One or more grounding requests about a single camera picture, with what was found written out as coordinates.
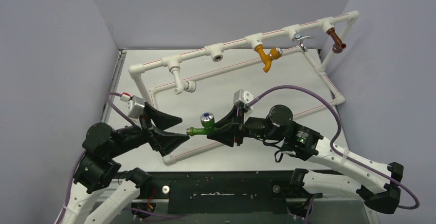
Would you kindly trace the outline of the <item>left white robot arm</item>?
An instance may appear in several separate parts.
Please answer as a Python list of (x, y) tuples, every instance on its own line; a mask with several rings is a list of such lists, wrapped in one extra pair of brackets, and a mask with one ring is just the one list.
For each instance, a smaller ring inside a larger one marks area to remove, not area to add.
[(64, 205), (56, 223), (109, 223), (137, 197), (154, 197), (157, 188), (152, 176), (136, 167), (127, 172), (119, 188), (95, 211), (95, 202), (118, 174), (121, 164), (114, 159), (144, 144), (166, 156), (189, 140), (186, 134), (167, 132), (182, 118), (163, 113), (145, 102), (139, 125), (114, 129), (99, 122), (86, 132), (84, 153), (77, 161)]

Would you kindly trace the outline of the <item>green plastic faucet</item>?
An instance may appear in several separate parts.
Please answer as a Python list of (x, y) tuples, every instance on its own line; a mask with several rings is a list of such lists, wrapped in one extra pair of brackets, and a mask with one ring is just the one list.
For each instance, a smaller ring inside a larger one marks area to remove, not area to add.
[(186, 129), (186, 134), (188, 136), (208, 135), (217, 130), (213, 113), (210, 112), (203, 113), (199, 117), (199, 120), (202, 127), (200, 128), (190, 127)]

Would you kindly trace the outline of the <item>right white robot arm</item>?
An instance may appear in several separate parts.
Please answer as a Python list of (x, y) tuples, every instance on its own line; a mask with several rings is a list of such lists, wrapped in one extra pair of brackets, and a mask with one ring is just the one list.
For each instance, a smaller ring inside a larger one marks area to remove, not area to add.
[(290, 192), (329, 194), (361, 200), (368, 208), (393, 214), (399, 207), (401, 190), (394, 182), (401, 181), (404, 167), (396, 162), (371, 162), (345, 148), (330, 144), (319, 132), (293, 121), (292, 111), (285, 105), (273, 106), (265, 118), (244, 119), (246, 111), (233, 107), (207, 135), (210, 140), (229, 147), (241, 145), (244, 138), (254, 138), (272, 146), (279, 154), (321, 164), (336, 174), (295, 169), (289, 182)]

